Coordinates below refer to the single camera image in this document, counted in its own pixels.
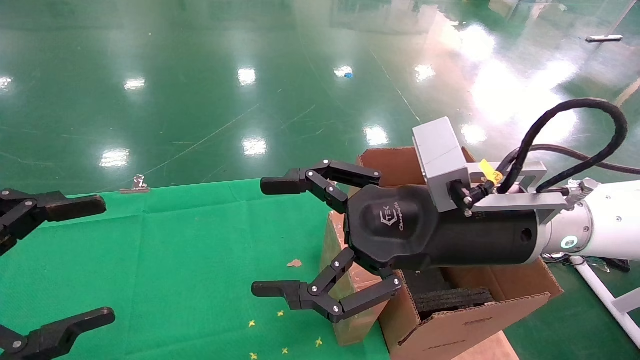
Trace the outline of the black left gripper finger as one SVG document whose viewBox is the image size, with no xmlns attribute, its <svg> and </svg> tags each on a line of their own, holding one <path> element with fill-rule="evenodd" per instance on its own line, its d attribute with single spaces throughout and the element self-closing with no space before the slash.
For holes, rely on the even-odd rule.
<svg viewBox="0 0 640 360">
<path fill-rule="evenodd" d="M 3 189 L 0 194 L 0 255 L 6 255 L 43 223 L 59 223 L 104 214 L 98 194 L 68 198 L 60 191 L 29 194 Z"/>
<path fill-rule="evenodd" d="M 70 353 L 80 335 L 115 322 L 115 312 L 101 307 L 37 328 L 27 335 L 1 326 L 2 360 L 54 360 Z"/>
</svg>

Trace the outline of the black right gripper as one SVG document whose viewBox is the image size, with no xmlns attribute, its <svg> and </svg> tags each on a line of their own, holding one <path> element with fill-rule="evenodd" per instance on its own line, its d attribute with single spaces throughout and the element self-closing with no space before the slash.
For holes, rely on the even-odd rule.
<svg viewBox="0 0 640 360">
<path fill-rule="evenodd" d="M 520 265 L 532 258 L 538 237 L 534 210 L 496 210 L 470 217 L 457 209 L 439 212 L 427 186 L 379 187 L 381 177 L 380 170 L 322 160 L 311 167 L 291 168 L 282 177 L 261 178 L 265 195 L 309 192 L 345 214 L 349 248 L 310 284 L 255 281 L 252 294 L 281 297 L 290 310 L 314 310 L 339 323 L 395 296 L 402 280 L 393 270 Z M 349 198 L 339 183 L 360 190 Z M 354 262 L 378 273 L 381 281 L 336 300 L 330 291 Z"/>
</svg>

